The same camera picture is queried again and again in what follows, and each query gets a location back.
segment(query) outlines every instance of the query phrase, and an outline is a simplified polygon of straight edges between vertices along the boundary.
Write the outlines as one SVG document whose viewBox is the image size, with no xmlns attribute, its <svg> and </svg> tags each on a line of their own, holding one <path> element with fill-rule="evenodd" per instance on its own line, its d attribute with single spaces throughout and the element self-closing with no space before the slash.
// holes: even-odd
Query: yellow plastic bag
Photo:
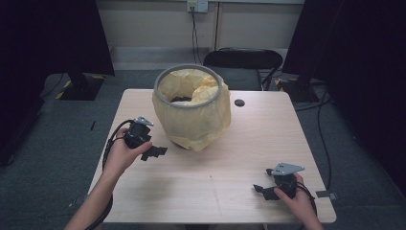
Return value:
<svg viewBox="0 0 406 230">
<path fill-rule="evenodd" d="M 227 84 L 201 65 L 164 71 L 155 82 L 152 102 L 167 136 L 187 150 L 203 150 L 231 123 Z"/>
</svg>

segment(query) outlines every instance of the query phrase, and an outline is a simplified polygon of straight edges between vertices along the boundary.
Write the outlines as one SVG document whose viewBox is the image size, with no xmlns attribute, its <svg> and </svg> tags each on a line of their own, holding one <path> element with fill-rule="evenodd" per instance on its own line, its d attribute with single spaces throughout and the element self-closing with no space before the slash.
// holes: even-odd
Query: folding chair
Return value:
<svg viewBox="0 0 406 230">
<path fill-rule="evenodd" d="M 222 48 L 208 53 L 203 65 L 213 69 L 231 90 L 268 91 L 283 58 L 272 50 Z M 259 70 L 269 74 L 262 79 Z"/>
</svg>

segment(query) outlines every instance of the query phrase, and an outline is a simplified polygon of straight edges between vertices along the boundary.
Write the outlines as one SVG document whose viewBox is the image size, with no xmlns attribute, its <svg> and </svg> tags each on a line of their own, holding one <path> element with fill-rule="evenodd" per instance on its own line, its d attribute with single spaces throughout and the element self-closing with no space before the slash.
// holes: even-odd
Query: person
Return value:
<svg viewBox="0 0 406 230">
<path fill-rule="evenodd" d="M 298 182 L 304 184 L 304 179 L 294 173 Z M 290 198 L 281 189 L 275 188 L 275 194 L 289 207 L 290 212 L 298 218 L 307 230 L 323 230 L 323 225 L 317 218 L 305 191 L 297 189 L 294 198 Z"/>
<path fill-rule="evenodd" d="M 124 139 L 120 138 L 124 136 L 126 131 L 127 128 L 121 128 L 117 132 L 116 137 L 118 138 L 111 147 L 101 177 L 89 196 L 69 220 L 65 226 L 65 230 L 86 229 L 90 226 L 104 211 L 124 171 L 139 155 L 151 148 L 152 143 L 146 142 L 136 149 L 130 149 Z M 295 173 L 295 176 L 299 182 L 304 184 L 304 180 L 300 175 Z M 307 230 L 323 229 L 322 224 L 314 214 L 309 197 L 304 191 L 298 189 L 293 199 L 278 188 L 274 191 L 275 194 L 286 203 L 293 215 L 304 224 Z"/>
<path fill-rule="evenodd" d="M 151 142 L 145 142 L 136 149 L 130 149 L 124 139 L 127 128 L 121 128 L 116 134 L 116 141 L 110 149 L 104 170 L 89 196 L 84 200 L 74 216 L 65 226 L 66 230 L 86 229 L 104 211 L 113 190 L 124 171 L 135 161 L 135 159 L 151 148 Z"/>
</svg>

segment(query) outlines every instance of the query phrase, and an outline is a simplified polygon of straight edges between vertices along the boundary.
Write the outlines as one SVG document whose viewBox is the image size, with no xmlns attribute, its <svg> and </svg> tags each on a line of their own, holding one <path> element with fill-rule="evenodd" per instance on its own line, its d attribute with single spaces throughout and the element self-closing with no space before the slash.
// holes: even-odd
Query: trash bin rim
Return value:
<svg viewBox="0 0 406 230">
<path fill-rule="evenodd" d="M 166 77 L 168 74 L 170 74 L 171 72 L 173 72 L 173 71 L 178 71 L 178 70 L 184 70 L 184 69 L 197 69 L 197 70 L 200 70 L 200 71 L 203 71 L 203 72 L 205 72 L 205 73 L 210 74 L 210 75 L 215 79 L 215 81 L 217 82 L 217 85 L 218 85 L 218 90 L 217 90 L 217 92 L 215 93 L 215 95 L 214 95 L 210 100 L 208 100 L 208 101 L 206 101 L 206 102 L 204 102 L 204 103 L 200 103 L 200 104 L 196 104 L 196 105 L 190 105 L 190 106 L 184 106 L 184 105 L 181 105 L 181 104 L 176 104 L 176 103 L 171 103 L 171 102 L 169 102 L 169 101 L 161 94 L 161 92 L 158 90 L 158 85 L 159 85 L 159 83 L 161 82 L 161 80 L 162 80 L 164 77 Z M 222 85 L 221 77 L 220 77 L 215 71 L 213 71 L 212 69 L 210 69 L 210 68 L 208 68 L 208 67 L 206 67 L 206 66 L 197 65 L 197 64 L 180 64 L 180 65 L 175 65 L 175 66 L 173 66 L 173 67 L 170 67 L 169 69 L 164 70 L 164 71 L 158 76 L 158 78 L 156 79 L 156 81 L 155 81 L 155 83 L 154 83 L 154 86 L 153 86 L 153 93 L 154 93 L 163 103 L 168 104 L 168 105 L 173 106 L 173 107 L 179 107 L 179 108 L 198 108 L 198 107 L 202 107 L 202 106 L 205 106 L 205 105 L 207 105 L 207 104 L 210 104 L 210 103 L 212 103 L 213 101 L 215 101 L 215 100 L 219 97 L 219 95 L 220 95 L 220 93 L 221 93 L 222 90 L 223 90 L 223 85 Z"/>
</svg>

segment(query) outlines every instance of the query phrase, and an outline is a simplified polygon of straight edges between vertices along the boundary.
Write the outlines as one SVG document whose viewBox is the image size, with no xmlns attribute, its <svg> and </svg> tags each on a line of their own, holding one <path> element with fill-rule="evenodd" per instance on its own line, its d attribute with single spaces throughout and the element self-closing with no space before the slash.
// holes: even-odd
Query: white table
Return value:
<svg viewBox="0 0 406 230">
<path fill-rule="evenodd" d="M 231 91 L 232 122 L 227 131 L 200 152 L 176 147 L 162 129 L 151 89 L 124 92 L 110 134 L 119 123 L 145 116 L 152 143 L 166 155 L 136 159 L 114 191 L 106 222 L 137 223 L 292 223 L 296 218 L 281 201 L 264 200 L 253 184 L 275 186 L 265 169 L 279 162 L 304 166 L 300 172 L 316 197 L 319 220 L 334 222 L 326 188 L 287 94 Z M 234 105 L 243 99 L 244 107 Z M 102 172 L 99 162 L 91 188 Z"/>
</svg>

